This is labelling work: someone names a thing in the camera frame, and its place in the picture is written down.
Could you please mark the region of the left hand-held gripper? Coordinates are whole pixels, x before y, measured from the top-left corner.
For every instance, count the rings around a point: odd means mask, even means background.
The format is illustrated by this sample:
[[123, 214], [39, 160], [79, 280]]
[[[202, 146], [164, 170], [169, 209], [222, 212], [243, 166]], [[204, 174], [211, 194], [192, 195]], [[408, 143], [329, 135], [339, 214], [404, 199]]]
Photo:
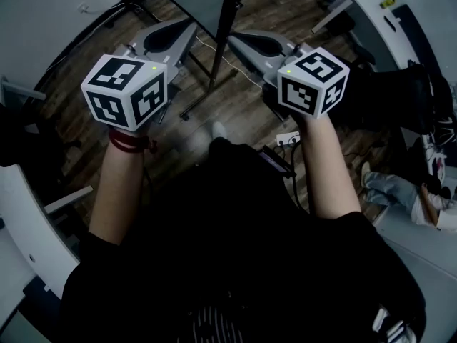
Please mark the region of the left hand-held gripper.
[[157, 118], [171, 99], [169, 84], [195, 39], [197, 24], [190, 19], [164, 21], [142, 29], [134, 46], [104, 54], [81, 84], [95, 120], [127, 131], [136, 131]]

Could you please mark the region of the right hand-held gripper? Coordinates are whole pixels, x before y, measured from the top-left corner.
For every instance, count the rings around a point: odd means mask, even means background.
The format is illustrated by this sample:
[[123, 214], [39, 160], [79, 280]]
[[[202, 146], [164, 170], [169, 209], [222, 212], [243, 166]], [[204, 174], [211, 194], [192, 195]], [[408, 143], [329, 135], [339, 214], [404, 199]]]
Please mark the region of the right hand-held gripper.
[[287, 111], [317, 119], [343, 98], [348, 64], [325, 49], [293, 45], [279, 34], [261, 30], [233, 31], [230, 50], [266, 82], [263, 101], [280, 119]]

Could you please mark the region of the person's right forearm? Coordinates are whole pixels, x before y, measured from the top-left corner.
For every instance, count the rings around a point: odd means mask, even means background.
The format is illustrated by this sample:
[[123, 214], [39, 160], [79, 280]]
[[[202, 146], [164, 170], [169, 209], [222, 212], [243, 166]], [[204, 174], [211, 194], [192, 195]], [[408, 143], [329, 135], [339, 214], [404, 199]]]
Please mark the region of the person's right forearm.
[[322, 219], [337, 219], [361, 212], [336, 130], [328, 116], [314, 119], [293, 115], [301, 135], [311, 212]]

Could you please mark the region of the person's left forearm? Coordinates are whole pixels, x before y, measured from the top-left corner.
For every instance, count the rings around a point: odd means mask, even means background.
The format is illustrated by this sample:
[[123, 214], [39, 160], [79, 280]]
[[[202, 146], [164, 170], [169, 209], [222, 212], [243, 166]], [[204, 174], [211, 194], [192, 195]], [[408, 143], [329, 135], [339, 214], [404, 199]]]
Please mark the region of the person's left forearm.
[[[117, 129], [125, 134], [141, 134]], [[106, 242], [120, 245], [135, 220], [139, 207], [144, 152], [125, 153], [109, 142], [91, 213], [89, 232]]]

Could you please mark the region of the person's right white shoe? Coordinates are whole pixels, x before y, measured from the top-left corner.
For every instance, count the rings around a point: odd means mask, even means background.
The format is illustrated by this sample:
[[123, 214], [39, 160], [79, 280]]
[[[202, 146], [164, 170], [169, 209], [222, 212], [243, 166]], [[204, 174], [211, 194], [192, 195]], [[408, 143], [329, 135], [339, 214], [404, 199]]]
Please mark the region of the person's right white shoe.
[[219, 121], [215, 121], [211, 125], [211, 137], [215, 141], [217, 139], [227, 139], [226, 129]]

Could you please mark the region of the white power strip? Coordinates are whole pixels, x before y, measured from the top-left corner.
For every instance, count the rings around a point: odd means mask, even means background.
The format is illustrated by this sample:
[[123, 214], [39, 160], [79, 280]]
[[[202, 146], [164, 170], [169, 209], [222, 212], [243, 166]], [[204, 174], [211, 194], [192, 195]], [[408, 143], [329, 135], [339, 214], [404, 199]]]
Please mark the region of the white power strip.
[[276, 136], [276, 143], [278, 146], [293, 146], [301, 140], [301, 135], [298, 131], [278, 134]]

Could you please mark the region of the red wrist band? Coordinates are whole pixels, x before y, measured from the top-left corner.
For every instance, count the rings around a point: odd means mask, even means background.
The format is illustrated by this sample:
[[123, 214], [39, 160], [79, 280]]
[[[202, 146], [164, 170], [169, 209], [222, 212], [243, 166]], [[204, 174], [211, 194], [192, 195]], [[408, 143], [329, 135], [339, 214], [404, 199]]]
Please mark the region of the red wrist band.
[[138, 154], [149, 151], [155, 154], [158, 150], [155, 140], [150, 140], [147, 136], [131, 136], [114, 128], [109, 129], [109, 140], [117, 149], [125, 153]]

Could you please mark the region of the black waist device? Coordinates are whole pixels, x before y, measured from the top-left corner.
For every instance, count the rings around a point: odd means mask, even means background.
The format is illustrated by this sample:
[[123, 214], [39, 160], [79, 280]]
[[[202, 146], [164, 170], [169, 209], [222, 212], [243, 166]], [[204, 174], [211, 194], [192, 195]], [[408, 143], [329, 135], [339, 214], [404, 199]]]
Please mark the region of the black waist device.
[[270, 164], [281, 176], [290, 178], [295, 176], [292, 166], [281, 156], [279, 156], [273, 149], [264, 146], [257, 151], [258, 155]]

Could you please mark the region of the white curved desk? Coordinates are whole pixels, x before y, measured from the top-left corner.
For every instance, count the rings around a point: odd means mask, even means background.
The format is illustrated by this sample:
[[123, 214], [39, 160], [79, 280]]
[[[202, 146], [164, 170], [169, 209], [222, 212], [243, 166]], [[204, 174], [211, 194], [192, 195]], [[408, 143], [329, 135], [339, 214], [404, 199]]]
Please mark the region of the white curved desk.
[[[20, 115], [25, 124], [40, 117], [25, 109], [29, 99], [44, 101], [46, 95], [0, 75], [0, 104]], [[67, 181], [61, 169], [66, 151], [61, 166], [56, 160], [45, 160], [43, 155], [0, 166], [0, 219], [35, 274], [58, 298], [79, 263], [79, 241], [86, 232], [74, 203], [93, 190], [92, 186], [71, 193], [65, 190]]]
[[381, 0], [342, 0], [311, 31], [323, 28], [348, 34], [374, 57], [371, 67], [377, 72], [406, 69], [421, 64], [408, 37], [393, 15], [393, 9], [380, 7]]

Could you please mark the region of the black office chair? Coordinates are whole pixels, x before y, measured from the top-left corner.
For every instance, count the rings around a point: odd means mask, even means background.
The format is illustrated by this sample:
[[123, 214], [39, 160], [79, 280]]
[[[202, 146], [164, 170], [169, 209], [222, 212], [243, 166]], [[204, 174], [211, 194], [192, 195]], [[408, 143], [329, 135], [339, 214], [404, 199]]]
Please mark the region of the black office chair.
[[57, 131], [59, 114], [25, 124], [24, 119], [0, 104], [0, 166], [24, 163], [28, 157], [56, 160], [63, 164], [64, 152], [72, 147], [81, 147], [79, 140], [63, 141]]
[[352, 129], [403, 127], [429, 134], [438, 121], [453, 116], [451, 90], [444, 77], [421, 64], [390, 72], [352, 66], [344, 96], [330, 115]]

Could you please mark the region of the dark blue desk panel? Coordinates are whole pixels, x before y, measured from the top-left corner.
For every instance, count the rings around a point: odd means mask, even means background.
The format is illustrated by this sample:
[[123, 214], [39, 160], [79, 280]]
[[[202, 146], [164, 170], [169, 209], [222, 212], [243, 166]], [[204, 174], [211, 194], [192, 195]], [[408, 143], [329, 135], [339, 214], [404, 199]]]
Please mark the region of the dark blue desk panel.
[[392, 12], [399, 20], [399, 24], [408, 37], [420, 63], [423, 64], [431, 74], [441, 75], [441, 69], [433, 49], [410, 7], [407, 4], [404, 4], [397, 7]]
[[61, 299], [38, 275], [24, 287], [23, 293], [37, 313], [41, 313], [47, 319], [58, 318]]

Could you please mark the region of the person's black shirt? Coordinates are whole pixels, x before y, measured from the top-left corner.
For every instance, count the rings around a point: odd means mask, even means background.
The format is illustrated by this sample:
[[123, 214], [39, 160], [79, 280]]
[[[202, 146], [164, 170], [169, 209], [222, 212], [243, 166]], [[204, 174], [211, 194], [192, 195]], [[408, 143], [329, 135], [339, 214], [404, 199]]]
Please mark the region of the person's black shirt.
[[61, 300], [58, 343], [420, 340], [425, 299], [360, 212], [300, 210], [255, 150], [218, 140], [121, 245], [93, 234]]

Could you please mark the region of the white pink packet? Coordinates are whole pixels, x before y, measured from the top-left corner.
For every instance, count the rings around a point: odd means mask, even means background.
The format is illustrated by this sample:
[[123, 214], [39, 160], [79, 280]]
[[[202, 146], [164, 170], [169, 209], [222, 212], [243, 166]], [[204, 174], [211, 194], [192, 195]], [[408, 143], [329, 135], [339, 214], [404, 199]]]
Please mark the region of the white pink packet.
[[439, 179], [442, 184], [446, 177], [446, 155], [441, 148], [434, 143], [432, 134], [424, 136], [425, 157], [428, 173]]

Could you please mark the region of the light grey desk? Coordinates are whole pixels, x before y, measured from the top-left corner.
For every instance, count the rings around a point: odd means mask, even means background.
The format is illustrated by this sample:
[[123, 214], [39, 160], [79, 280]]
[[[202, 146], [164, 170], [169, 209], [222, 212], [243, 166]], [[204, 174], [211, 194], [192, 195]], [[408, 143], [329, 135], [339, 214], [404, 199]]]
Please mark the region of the light grey desk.
[[457, 233], [414, 224], [401, 207], [385, 208], [374, 225], [423, 292], [422, 343], [457, 343]]

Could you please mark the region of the black white striped pouch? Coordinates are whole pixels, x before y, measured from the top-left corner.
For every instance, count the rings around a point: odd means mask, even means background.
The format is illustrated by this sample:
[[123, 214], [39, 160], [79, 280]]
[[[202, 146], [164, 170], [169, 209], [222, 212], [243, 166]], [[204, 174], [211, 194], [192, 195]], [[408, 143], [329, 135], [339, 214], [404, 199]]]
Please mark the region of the black white striped pouch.
[[418, 343], [413, 330], [403, 320], [394, 319], [380, 306], [372, 324], [376, 343]]

